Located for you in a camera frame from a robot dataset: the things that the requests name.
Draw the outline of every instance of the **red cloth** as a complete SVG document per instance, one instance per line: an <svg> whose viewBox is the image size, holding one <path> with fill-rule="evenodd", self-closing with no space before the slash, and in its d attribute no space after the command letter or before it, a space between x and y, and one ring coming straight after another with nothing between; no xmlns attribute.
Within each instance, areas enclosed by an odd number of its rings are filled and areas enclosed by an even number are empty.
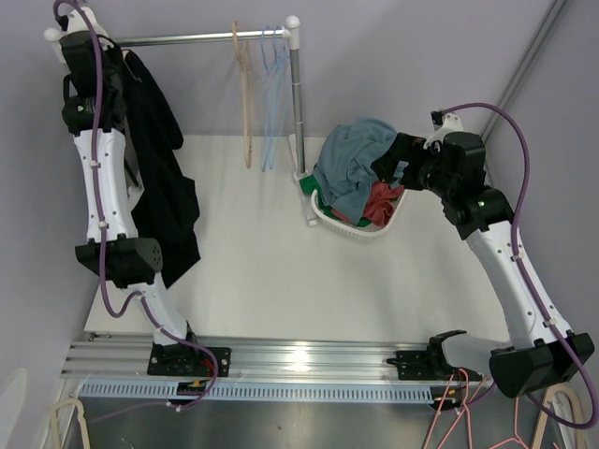
<svg viewBox="0 0 599 449"><path fill-rule="evenodd" d="M391 200L399 197L403 193L403 186L399 186L397 189L391 189L391 186L386 182L377 181L371 188L371 196L368 198L366 208L364 208L365 218L368 218L377 226L386 226L393 215L395 208L391 204ZM349 223L347 217L335 209L332 212L341 220Z"/></svg>

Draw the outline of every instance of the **metal floor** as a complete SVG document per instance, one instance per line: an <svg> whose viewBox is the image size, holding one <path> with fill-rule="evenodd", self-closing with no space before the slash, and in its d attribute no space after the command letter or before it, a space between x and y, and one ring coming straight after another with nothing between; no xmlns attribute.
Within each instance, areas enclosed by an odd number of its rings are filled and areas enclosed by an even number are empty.
<svg viewBox="0 0 599 449"><path fill-rule="evenodd" d="M83 398L85 414L94 419L138 403L137 399ZM513 435L514 401L493 393L473 405L474 448L487 448ZM523 400L519 434L529 442L538 413ZM418 449L429 428L433 410L425 405L335 404L206 400L195 409L175 413L166 407L149 407L97 424L89 424L94 449ZM436 447L455 413L443 413L432 435ZM76 426L71 427L66 449L82 448ZM543 448L563 447L549 425ZM467 447L465 424L459 423L443 446ZM519 447L509 443L504 448Z"/></svg>

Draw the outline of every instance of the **white cable tray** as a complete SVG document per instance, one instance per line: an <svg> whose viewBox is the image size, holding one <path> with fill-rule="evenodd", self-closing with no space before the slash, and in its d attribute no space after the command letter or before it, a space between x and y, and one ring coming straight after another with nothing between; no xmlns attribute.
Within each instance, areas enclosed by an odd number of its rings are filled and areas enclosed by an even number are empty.
<svg viewBox="0 0 599 449"><path fill-rule="evenodd" d="M177 395L178 382L88 380L81 398L190 399ZM418 385L259 384L221 381L206 399L430 404L431 389Z"/></svg>

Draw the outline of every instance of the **blue towel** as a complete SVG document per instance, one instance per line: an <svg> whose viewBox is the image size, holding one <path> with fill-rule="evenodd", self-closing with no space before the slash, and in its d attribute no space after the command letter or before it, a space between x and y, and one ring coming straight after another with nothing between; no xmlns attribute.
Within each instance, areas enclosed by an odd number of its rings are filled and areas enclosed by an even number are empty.
<svg viewBox="0 0 599 449"><path fill-rule="evenodd" d="M375 119L337 126L327 137L313 173L325 206L332 206L356 225L378 181L371 164L389 150L396 137L393 126Z"/></svg>

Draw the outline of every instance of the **black jacket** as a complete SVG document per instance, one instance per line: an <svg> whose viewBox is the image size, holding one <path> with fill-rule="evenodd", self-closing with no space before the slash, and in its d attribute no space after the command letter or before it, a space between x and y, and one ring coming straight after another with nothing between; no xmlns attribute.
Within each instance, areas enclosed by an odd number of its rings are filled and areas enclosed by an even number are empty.
<svg viewBox="0 0 599 449"><path fill-rule="evenodd" d="M162 277L169 287L199 260L196 186L173 154L183 145L183 134L167 99L135 53L130 51L124 61L130 69L124 71L126 117L144 185L133 221L140 237L160 243Z"/></svg>

